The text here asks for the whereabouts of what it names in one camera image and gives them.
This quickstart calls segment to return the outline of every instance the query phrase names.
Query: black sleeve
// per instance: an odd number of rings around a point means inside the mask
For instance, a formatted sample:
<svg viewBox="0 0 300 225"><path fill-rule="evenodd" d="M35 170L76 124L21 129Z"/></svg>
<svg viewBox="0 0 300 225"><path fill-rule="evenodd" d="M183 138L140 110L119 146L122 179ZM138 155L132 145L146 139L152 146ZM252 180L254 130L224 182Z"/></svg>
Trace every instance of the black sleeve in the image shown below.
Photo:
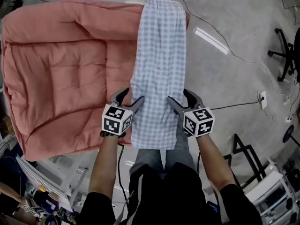
<svg viewBox="0 0 300 225"><path fill-rule="evenodd" d="M115 221L112 201L101 193L89 193L84 202L77 225L112 225Z"/></svg>
<svg viewBox="0 0 300 225"><path fill-rule="evenodd" d="M229 184L220 191L230 224L262 225L262 219L255 206L235 184Z"/></svg>

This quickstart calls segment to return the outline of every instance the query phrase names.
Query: blue checkered cloth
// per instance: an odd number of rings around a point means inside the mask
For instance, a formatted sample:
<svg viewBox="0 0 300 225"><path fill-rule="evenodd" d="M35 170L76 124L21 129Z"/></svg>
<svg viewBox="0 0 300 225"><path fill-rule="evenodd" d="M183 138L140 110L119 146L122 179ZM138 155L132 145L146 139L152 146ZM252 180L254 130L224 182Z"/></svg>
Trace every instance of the blue checkered cloth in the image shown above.
<svg viewBox="0 0 300 225"><path fill-rule="evenodd" d="M132 146L173 150L178 117L167 104L182 101L186 64L186 13L172 0L146 0L138 31L134 102L145 96L132 125Z"/></svg>

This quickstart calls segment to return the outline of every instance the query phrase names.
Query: pink comforter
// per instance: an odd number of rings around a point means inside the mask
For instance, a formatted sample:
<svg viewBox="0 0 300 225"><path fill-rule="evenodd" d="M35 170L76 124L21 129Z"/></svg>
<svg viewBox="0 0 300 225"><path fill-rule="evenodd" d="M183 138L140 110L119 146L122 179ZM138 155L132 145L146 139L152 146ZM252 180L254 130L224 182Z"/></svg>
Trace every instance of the pink comforter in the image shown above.
<svg viewBox="0 0 300 225"><path fill-rule="evenodd" d="M63 0L5 16L4 94L27 160L99 148L103 108L130 86L142 9ZM130 136L121 142L130 145Z"/></svg>

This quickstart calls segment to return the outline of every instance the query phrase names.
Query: concrete floor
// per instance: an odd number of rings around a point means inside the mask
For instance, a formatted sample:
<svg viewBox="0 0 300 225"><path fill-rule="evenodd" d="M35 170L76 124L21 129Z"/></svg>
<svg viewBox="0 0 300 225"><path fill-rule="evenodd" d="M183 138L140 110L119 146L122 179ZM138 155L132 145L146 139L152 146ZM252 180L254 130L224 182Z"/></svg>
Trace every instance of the concrete floor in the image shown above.
<svg viewBox="0 0 300 225"><path fill-rule="evenodd" d="M143 3L144 0L108 0L118 2ZM24 5L40 3L38 0L24 0ZM237 133L245 145L251 144L260 161L264 163L269 156L277 157L285 144L282 137L290 126L285 122L292 101L298 94L294 86L295 75L287 75L286 81L277 82L285 60L268 57L267 51L281 52L283 47L275 28L282 28L288 42L293 43L298 26L294 25L291 11L284 10L281 0L186 0L191 12L212 23L227 39L234 53L248 61L258 61L270 74L276 90L265 69L257 63L244 62L228 53L224 55L194 33L195 27L205 30L225 44L222 37L207 23L190 17L187 30L186 88L200 95L210 108L257 101L258 89L267 93L267 116L258 104L226 108L214 112L216 123L212 139L223 155L231 152L233 134ZM284 105L285 97L280 93L293 96ZM292 108L295 112L296 102ZM294 122L295 136L299 138L297 119ZM195 139L189 140L190 152L196 163L199 149ZM290 150L295 145L290 143ZM121 161L121 178L128 188L129 169L126 161L135 161L136 149L125 148ZM87 166L92 168L96 152L89 154ZM251 168L240 154L232 160L232 170L242 182L252 176ZM200 167L203 188L209 187L203 166ZM120 190L116 189L114 201L123 202Z"/></svg>

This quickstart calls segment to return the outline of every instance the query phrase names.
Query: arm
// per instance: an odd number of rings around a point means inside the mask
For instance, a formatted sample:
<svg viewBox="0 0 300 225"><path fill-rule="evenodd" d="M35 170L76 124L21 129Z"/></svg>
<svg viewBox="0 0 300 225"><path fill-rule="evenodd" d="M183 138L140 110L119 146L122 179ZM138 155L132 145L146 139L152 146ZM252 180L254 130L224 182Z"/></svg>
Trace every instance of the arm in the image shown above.
<svg viewBox="0 0 300 225"><path fill-rule="evenodd" d="M209 135L196 138L208 179L221 191L228 184L235 184L233 173Z"/></svg>
<svg viewBox="0 0 300 225"><path fill-rule="evenodd" d="M0 194L1 193L15 199L19 203L22 203L20 195L16 191L14 191L11 187L9 187L8 185L2 182L0 182Z"/></svg>
<svg viewBox="0 0 300 225"><path fill-rule="evenodd" d="M89 193L101 193L112 199L116 180L118 136L106 136L97 155L90 179Z"/></svg>

